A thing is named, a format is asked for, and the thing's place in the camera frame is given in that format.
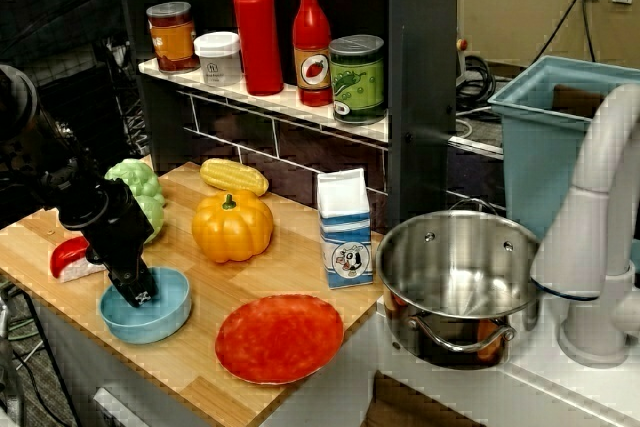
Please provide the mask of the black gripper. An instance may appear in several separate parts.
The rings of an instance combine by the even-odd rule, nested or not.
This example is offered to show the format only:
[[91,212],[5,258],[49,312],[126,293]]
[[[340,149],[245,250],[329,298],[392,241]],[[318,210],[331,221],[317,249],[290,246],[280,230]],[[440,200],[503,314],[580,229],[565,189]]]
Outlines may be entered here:
[[142,260],[153,227],[130,188],[120,179],[100,179],[72,188],[58,206],[61,224],[79,231],[124,300],[137,308],[157,293],[153,274]]

